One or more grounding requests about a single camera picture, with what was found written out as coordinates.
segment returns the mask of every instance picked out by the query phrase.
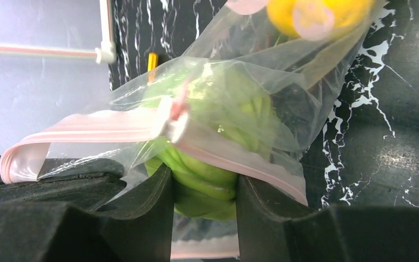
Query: black surface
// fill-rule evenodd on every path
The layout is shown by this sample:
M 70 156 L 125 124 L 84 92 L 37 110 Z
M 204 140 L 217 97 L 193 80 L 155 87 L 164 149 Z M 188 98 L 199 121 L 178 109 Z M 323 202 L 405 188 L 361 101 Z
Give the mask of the black surface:
M 0 203 L 0 261 L 169 261 L 173 207 L 165 166 L 96 213 L 63 202 Z
M 419 1 L 390 1 L 383 13 L 301 161 L 312 207 L 419 206 Z M 375 50 L 387 52 L 382 63 Z
M 291 221 L 289 230 L 299 258 L 292 261 L 419 261 L 413 207 L 332 206 Z
M 46 168 L 57 161 L 48 160 Z M 108 159 L 85 163 L 81 168 L 67 169 L 60 177 L 41 182 L 3 184 L 0 178 L 0 203 L 23 201 L 70 201 L 87 210 L 94 210 L 120 192 L 123 167 Z
M 299 261 L 288 223 L 313 212 L 268 183 L 240 176 L 237 186 L 240 259 L 245 262 Z

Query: yellow pencil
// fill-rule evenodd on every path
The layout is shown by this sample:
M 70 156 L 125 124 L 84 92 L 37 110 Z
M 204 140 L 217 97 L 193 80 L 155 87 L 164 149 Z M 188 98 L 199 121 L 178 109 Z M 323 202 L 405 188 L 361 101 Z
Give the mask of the yellow pencil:
M 147 71 L 152 71 L 157 66 L 158 66 L 158 55 L 156 53 L 149 53 Z M 153 81 L 154 78 L 155 78 L 155 72 L 150 73 L 148 76 L 148 82 Z

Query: plastic bag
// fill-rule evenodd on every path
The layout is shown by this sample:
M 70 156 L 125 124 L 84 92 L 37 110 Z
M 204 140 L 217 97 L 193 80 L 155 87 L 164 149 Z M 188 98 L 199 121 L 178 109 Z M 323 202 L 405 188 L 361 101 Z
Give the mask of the plastic bag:
M 236 235 L 228 233 L 230 230 L 216 233 L 215 228 L 206 227 L 210 229 L 205 231 L 195 222 L 206 221 L 201 218 L 228 220 L 208 223 L 222 223 L 234 229 L 235 223 L 230 220 L 235 218 L 237 175 L 233 171 L 241 173 L 241 169 L 234 169 L 234 166 L 246 168 L 251 161 L 257 164 L 246 172 L 261 174 L 257 178 L 279 186 L 287 195 L 307 204 L 302 167 L 298 162 L 301 152 L 312 143 L 325 123 L 375 11 L 384 4 L 380 0 L 365 0 L 359 4 L 340 1 L 338 5 L 337 1 L 331 0 L 259 0 L 256 5 L 248 0 L 238 2 L 243 4 L 229 0 L 183 56 L 130 81 L 110 97 L 93 102 L 81 112 L 88 121 L 75 121 L 70 126 L 74 133 L 83 130 L 85 137 L 85 132 L 98 135 L 95 132 L 99 129 L 92 128 L 95 122 L 92 117 L 156 109 L 163 99 L 179 97 L 182 87 L 187 86 L 191 126 L 200 129 L 194 130 L 191 138 L 182 137 L 189 142 L 187 145 L 203 148 L 206 158 L 196 158 L 195 149 L 172 143 L 175 133 L 151 141 L 151 136 L 142 141 L 133 135 L 116 140 L 106 136 L 102 141 L 71 137 L 71 140 L 57 140 L 61 143 L 53 143 L 50 147 L 49 143 L 55 140 L 47 136 L 46 140 L 39 140 L 38 147 L 11 149 L 20 156 L 17 160 L 12 159 L 15 156 L 10 157 L 10 151 L 6 152 L 1 159 L 3 170 L 6 164 L 19 173 L 16 182 L 35 181 L 86 162 L 108 158 L 121 163 L 129 181 L 134 178 L 131 184 L 138 184 L 165 163 L 173 171 L 178 185 L 176 211 L 184 216 L 200 217 L 187 220 L 186 227 L 175 227 L 174 235 L 180 236 L 173 243 L 173 257 L 237 255 L 236 246 L 227 252 L 212 247 L 210 254 L 199 252 L 195 246 L 189 250 L 189 246 L 182 243 L 189 244 L 187 240 L 192 239 L 192 234 L 185 231 L 191 224 L 197 225 L 197 231 L 206 236 L 204 245 L 223 242 L 221 237 L 228 235 L 236 241 Z M 143 123 L 135 120 L 145 119 L 144 123 L 148 123 L 145 125 L 149 125 L 145 128 L 153 129 L 152 120 L 147 117 L 120 115 L 122 118 L 110 118 L 114 121 L 107 121 L 108 116 L 102 115 L 100 124 L 105 130 L 117 128 L 127 132 L 141 128 Z M 45 134 L 66 131 L 68 126 L 59 124 Z M 218 152 L 214 143 L 225 148 Z M 240 155 L 227 154 L 230 150 Z M 77 159 L 63 160 L 67 152 Z M 220 159 L 211 162 L 208 153 Z M 46 157 L 60 159 L 60 164 L 43 168 L 41 161 L 37 165 L 30 163 Z M 224 157 L 232 160 L 231 164 Z M 143 163 L 146 171 L 141 169 Z M 217 241 L 210 239 L 211 234 Z

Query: white marble veining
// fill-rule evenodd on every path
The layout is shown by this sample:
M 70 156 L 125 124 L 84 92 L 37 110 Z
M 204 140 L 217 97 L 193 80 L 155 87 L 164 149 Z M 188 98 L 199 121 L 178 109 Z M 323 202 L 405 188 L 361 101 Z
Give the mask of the white marble veining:
M 407 6 L 409 7 L 410 20 L 414 19 L 414 9 L 412 8 L 412 0 L 407 0 Z
M 379 13 L 376 21 L 372 25 L 372 29 L 374 30 L 373 33 L 384 28 L 385 24 L 382 22 L 382 20 L 388 17 L 389 15 L 393 16 L 395 13 L 396 10 L 394 9 L 383 8 L 383 10 Z M 334 190 L 341 191 L 340 201 L 344 201 L 347 204 L 351 205 L 351 202 L 358 197 L 359 192 L 363 190 L 363 187 L 369 185 L 371 181 L 371 178 L 364 181 L 362 180 L 363 176 L 361 176 L 361 179 L 354 183 L 342 183 L 342 177 L 340 172 L 345 168 L 345 166 L 342 161 L 342 154 L 340 150 L 345 146 L 344 137 L 347 129 L 349 128 L 349 121 L 352 118 L 353 109 L 359 108 L 364 105 L 374 106 L 377 109 L 377 111 L 381 114 L 381 117 L 385 120 L 388 126 L 389 134 L 385 135 L 383 138 L 385 139 L 388 136 L 392 138 L 396 137 L 396 133 L 391 127 L 391 124 L 388 121 L 386 114 L 380 109 L 380 101 L 376 96 L 372 94 L 372 90 L 375 87 L 374 84 L 380 80 L 379 72 L 386 67 L 386 64 L 384 63 L 384 56 L 388 53 L 388 50 L 393 41 L 398 37 L 403 38 L 403 36 L 392 34 L 392 36 L 389 39 L 383 41 L 379 45 L 375 45 L 369 48 L 362 47 L 359 50 L 357 63 L 355 63 L 353 67 L 350 69 L 350 74 L 353 74 L 353 70 L 363 67 L 370 75 L 369 81 L 365 85 L 361 83 L 358 78 L 354 78 L 355 81 L 347 82 L 345 88 L 352 89 L 354 94 L 358 94 L 359 96 L 351 104 L 343 103 L 337 100 L 335 102 L 333 110 L 330 112 L 330 115 L 328 116 L 327 123 L 324 125 L 324 128 L 322 130 L 324 134 L 322 151 L 329 161 L 329 165 L 325 167 L 324 170 L 324 179 L 326 181 L 326 193 L 321 197 L 322 208 L 328 207 L 330 205 L 328 200 L 330 198 L 331 192 Z M 362 64 L 363 56 L 370 58 L 372 60 L 372 64 L 376 65 L 376 67 L 369 67 Z M 342 119 L 336 114 L 336 110 L 343 106 L 346 107 L 347 110 L 350 112 L 349 117 L 347 119 Z M 327 137 L 328 131 L 330 129 L 335 129 L 336 131 L 336 135 L 333 139 L 328 139 Z M 357 193 L 354 192 L 353 190 L 358 187 L 360 188 L 360 191 Z
M 140 54 L 140 31 L 137 30 L 140 25 L 142 24 L 142 2 L 138 1 L 139 5 L 136 7 L 136 19 L 135 19 L 135 32 L 134 32 L 134 50 L 137 52 L 137 56 L 135 58 L 135 67 L 137 71 L 141 71 L 141 63 L 140 60 L 142 59 Z
M 195 0 L 194 2 L 194 15 L 195 15 L 195 40 L 200 36 L 200 23 L 199 23 L 199 17 L 200 14 L 196 11 L 195 7 L 197 4 L 201 3 L 201 0 Z
M 152 20 L 152 0 L 147 0 L 146 8 L 147 8 L 147 22 L 148 22 L 148 25 L 150 26 L 150 30 L 154 32 L 155 27 Z M 150 44 L 150 48 L 147 49 L 147 52 L 150 52 L 155 47 L 155 42 L 153 41 L 153 35 L 154 34 L 150 34 L 151 44 Z
M 115 5 L 113 8 L 113 19 L 115 21 L 115 24 L 118 28 L 118 39 L 117 41 L 119 41 L 119 45 L 121 46 L 120 50 L 117 50 L 117 52 L 119 52 L 119 56 L 117 58 L 117 70 L 118 72 L 120 72 L 120 80 L 119 82 L 121 84 L 124 84 L 126 82 L 128 82 L 129 80 L 131 80 L 130 77 L 130 65 L 129 65 L 129 19 L 127 17 L 127 13 L 124 11 L 125 8 L 125 4 L 127 4 L 127 0 L 125 0 L 125 2 L 123 2 L 122 4 L 122 9 L 119 10 L 118 7 L 118 1 L 114 1 Z
M 160 38 L 161 46 L 165 49 L 167 54 L 173 53 L 172 51 L 172 32 L 168 30 L 168 20 L 169 17 L 173 16 L 173 22 L 172 25 L 176 22 L 177 17 L 177 10 L 174 9 L 174 1 L 171 0 L 171 3 L 169 3 L 167 0 L 161 0 L 161 4 L 163 5 L 163 20 L 161 21 L 161 27 L 162 27 L 162 35 Z

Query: yellow object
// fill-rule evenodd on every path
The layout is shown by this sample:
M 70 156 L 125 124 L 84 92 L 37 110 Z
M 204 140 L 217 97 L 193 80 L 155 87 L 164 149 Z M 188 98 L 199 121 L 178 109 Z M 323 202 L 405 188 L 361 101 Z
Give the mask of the yellow object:
M 270 0 L 266 11 L 269 20 L 283 34 L 292 38 L 300 37 L 294 26 L 293 12 L 296 9 L 302 15 L 300 23 L 325 24 L 327 14 L 333 13 L 333 29 L 341 29 L 337 37 L 348 33 L 368 16 L 375 0 Z
M 149 53 L 148 54 L 148 66 L 147 71 L 152 71 L 158 66 L 158 55 L 156 53 Z M 153 81 L 155 78 L 155 73 L 150 73 L 148 76 L 148 82 Z

